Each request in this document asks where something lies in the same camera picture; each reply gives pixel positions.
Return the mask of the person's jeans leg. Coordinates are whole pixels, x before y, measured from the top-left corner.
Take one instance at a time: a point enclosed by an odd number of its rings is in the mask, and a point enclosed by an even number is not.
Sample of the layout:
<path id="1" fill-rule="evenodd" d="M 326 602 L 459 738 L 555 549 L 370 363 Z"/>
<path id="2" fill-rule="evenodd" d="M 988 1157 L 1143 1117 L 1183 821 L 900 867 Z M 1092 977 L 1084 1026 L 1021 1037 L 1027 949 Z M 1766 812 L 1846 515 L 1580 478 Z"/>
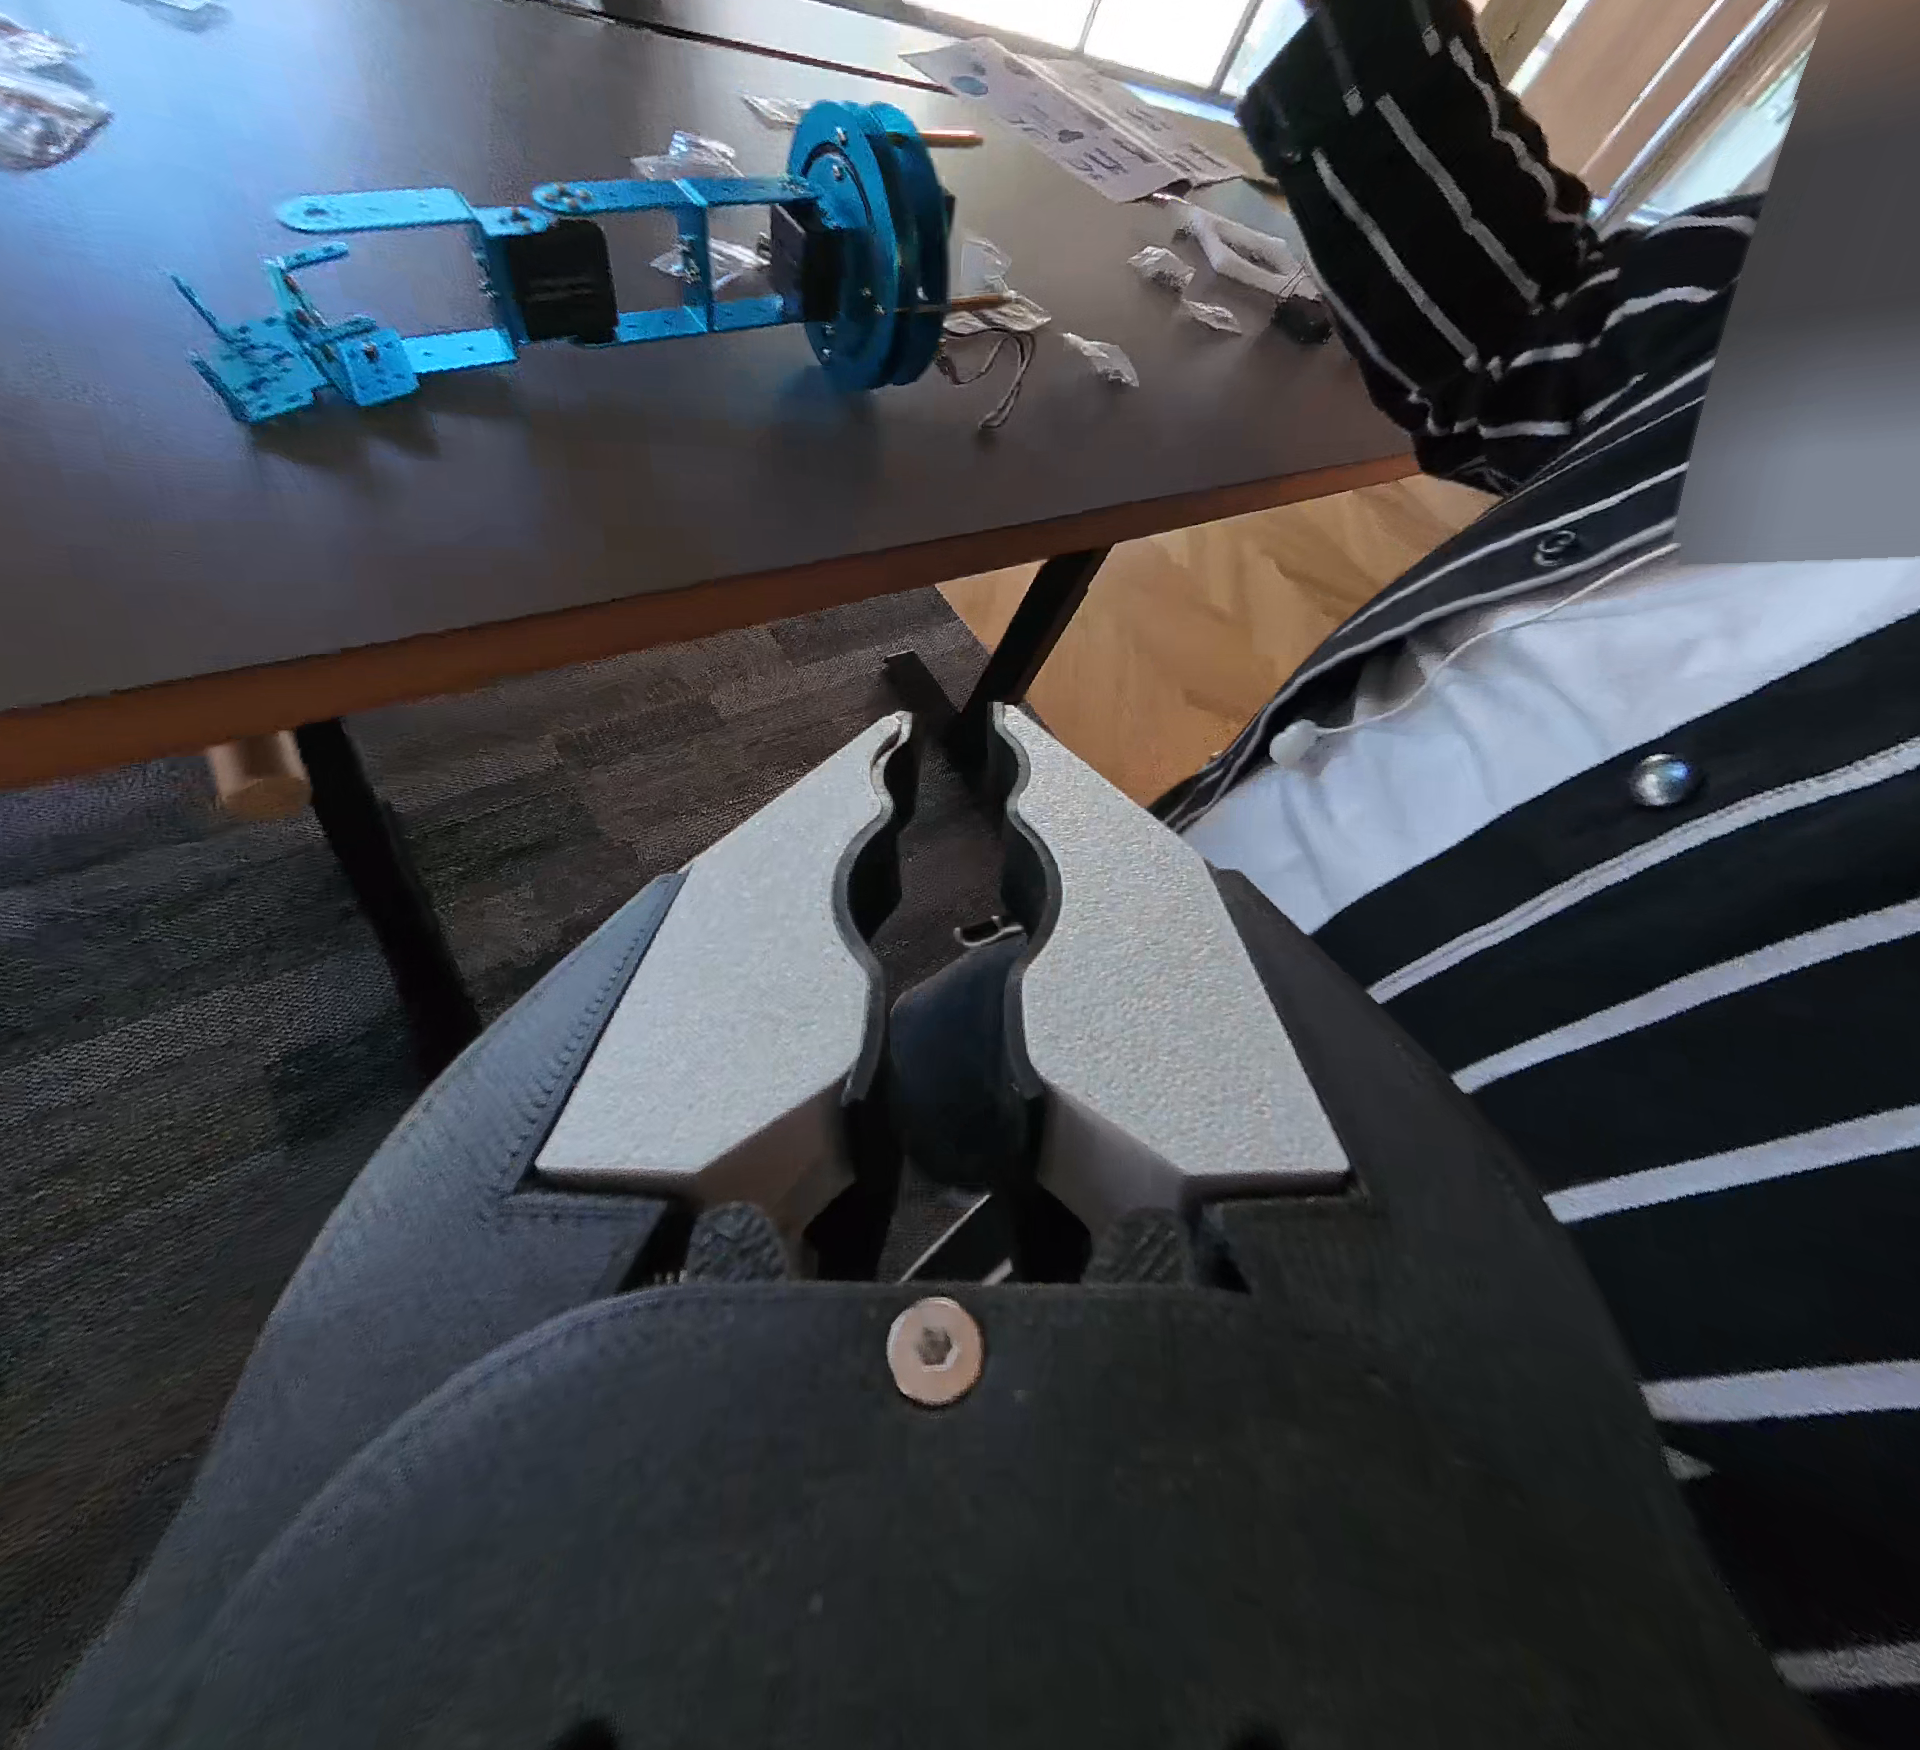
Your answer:
<path id="1" fill-rule="evenodd" d="M 1006 1191 L 1027 1179 L 1035 1110 L 1009 1068 L 1006 996 L 1021 930 L 959 951 L 892 1008 L 883 1082 L 900 1146 L 927 1179 Z"/>

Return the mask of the person's dark striped jacket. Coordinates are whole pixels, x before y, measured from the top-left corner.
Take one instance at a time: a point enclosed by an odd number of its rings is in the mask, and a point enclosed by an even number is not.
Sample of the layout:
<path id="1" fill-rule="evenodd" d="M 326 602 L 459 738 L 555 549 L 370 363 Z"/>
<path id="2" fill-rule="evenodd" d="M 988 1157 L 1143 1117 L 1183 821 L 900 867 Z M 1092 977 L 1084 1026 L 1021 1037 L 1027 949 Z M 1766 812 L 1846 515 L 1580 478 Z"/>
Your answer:
<path id="1" fill-rule="evenodd" d="M 1688 563 L 1690 458 L 1494 494 L 1156 812 L 1183 830 L 1428 623 Z M 1544 1189 L 1788 1685 L 1915 1746 L 1915 612 L 1309 931 Z"/>

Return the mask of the blue metal toy robot arm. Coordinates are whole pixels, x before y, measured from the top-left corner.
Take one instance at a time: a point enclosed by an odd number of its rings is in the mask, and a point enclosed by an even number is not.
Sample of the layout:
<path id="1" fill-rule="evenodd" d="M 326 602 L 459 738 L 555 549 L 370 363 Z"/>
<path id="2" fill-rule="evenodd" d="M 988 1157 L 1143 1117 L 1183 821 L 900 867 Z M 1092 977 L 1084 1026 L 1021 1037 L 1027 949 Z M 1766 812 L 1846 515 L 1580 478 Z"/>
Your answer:
<path id="1" fill-rule="evenodd" d="M 803 108 L 780 174 L 666 153 L 630 178 L 542 184 L 528 202 L 476 203 L 452 188 L 313 194 L 279 206 L 304 246 L 261 261 L 272 306 L 227 323 L 179 274 L 210 332 L 189 354 L 227 413 L 259 427 L 324 394 L 376 410 L 430 377 L 502 371 L 536 346 L 660 346 L 763 328 L 803 330 L 849 392 L 907 387 L 940 357 L 948 319 L 1002 308 L 1005 290 L 952 290 L 953 200 L 934 153 L 969 130 L 922 130 L 886 103 Z M 376 234 L 456 230 L 489 320 L 402 332 L 332 316 L 303 274 Z"/>

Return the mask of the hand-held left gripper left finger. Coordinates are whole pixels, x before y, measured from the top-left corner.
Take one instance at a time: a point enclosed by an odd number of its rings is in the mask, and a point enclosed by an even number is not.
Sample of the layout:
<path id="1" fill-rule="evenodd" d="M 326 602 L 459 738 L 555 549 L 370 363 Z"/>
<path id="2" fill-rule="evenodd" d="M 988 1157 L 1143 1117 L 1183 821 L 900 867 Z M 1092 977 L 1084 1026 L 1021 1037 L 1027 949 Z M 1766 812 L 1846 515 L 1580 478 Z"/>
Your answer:
<path id="1" fill-rule="evenodd" d="M 691 1209 L 752 1204 L 795 1239 L 856 1181 L 915 732 L 883 716 L 700 853 L 536 1158 L 542 1183 Z"/>

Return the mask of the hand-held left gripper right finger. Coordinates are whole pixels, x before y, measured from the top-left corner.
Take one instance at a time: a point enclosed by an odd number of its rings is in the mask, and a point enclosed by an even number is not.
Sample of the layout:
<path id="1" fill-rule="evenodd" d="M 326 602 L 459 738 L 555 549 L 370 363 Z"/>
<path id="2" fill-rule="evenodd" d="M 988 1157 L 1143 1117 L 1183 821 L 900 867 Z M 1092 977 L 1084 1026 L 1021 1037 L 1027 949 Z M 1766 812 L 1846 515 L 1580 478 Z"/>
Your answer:
<path id="1" fill-rule="evenodd" d="M 1138 1209 L 1328 1193 L 1351 1166 L 1203 857 L 1017 706 L 990 713 L 1025 946 L 1005 1073 L 1092 1239 Z"/>

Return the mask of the person's white shirt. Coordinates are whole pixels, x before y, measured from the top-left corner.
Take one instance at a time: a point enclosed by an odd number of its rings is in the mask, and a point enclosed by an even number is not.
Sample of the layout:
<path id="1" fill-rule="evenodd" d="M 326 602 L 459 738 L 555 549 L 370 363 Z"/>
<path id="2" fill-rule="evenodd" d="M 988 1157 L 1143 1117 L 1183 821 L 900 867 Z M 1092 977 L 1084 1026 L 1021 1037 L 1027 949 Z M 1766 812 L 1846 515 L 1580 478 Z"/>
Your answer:
<path id="1" fill-rule="evenodd" d="M 1917 563 L 1643 555 L 1437 618 L 1280 713 L 1187 842 L 1314 930 L 1496 818 L 1917 609 Z"/>

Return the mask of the pale wooden cylinder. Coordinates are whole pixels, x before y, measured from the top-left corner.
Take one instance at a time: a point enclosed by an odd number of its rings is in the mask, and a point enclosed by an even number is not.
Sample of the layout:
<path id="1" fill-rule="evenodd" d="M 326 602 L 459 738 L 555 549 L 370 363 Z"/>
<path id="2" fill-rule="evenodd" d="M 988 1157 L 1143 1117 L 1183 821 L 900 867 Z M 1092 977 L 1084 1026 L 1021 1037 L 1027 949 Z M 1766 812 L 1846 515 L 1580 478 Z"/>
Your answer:
<path id="1" fill-rule="evenodd" d="M 221 814 L 245 823 L 295 816 L 313 803 L 313 786 L 293 732 L 230 738 L 204 749 Z"/>

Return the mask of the printed instruction sheet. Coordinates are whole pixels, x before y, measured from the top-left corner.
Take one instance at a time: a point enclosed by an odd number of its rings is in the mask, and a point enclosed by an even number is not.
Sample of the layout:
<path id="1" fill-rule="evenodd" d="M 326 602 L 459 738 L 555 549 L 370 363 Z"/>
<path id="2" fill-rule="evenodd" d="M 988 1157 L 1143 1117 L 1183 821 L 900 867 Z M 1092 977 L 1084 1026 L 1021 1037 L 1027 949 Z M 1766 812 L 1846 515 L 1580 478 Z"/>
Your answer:
<path id="1" fill-rule="evenodd" d="M 901 52 L 901 62 L 952 97 L 990 112 L 1110 202 L 1211 188 L 1254 175 L 1242 153 L 1221 153 L 1195 121 L 1156 105 L 1076 59 L 1030 57 L 988 39 L 953 39 Z"/>

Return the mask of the person's right forearm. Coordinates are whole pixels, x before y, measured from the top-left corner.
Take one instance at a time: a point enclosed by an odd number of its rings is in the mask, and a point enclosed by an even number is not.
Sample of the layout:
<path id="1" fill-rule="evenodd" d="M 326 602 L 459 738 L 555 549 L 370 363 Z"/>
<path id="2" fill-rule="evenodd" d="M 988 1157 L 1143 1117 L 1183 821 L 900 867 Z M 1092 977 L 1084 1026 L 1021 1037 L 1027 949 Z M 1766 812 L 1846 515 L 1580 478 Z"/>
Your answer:
<path id="1" fill-rule="evenodd" d="M 1677 484 L 1764 194 L 1599 231 L 1466 0 L 1318 0 L 1238 119 L 1428 476 Z"/>

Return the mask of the white foam frame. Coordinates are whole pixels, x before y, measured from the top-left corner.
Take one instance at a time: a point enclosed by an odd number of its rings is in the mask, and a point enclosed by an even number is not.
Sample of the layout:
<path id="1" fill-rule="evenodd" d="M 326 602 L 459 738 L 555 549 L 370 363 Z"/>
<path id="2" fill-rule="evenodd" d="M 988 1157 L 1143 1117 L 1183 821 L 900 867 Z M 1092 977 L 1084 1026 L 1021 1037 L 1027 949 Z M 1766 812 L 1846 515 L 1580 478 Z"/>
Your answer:
<path id="1" fill-rule="evenodd" d="M 1304 260 L 1280 235 L 1246 228 L 1194 202 L 1175 202 L 1174 231 L 1195 244 L 1211 266 L 1244 286 L 1282 295 L 1304 274 Z"/>

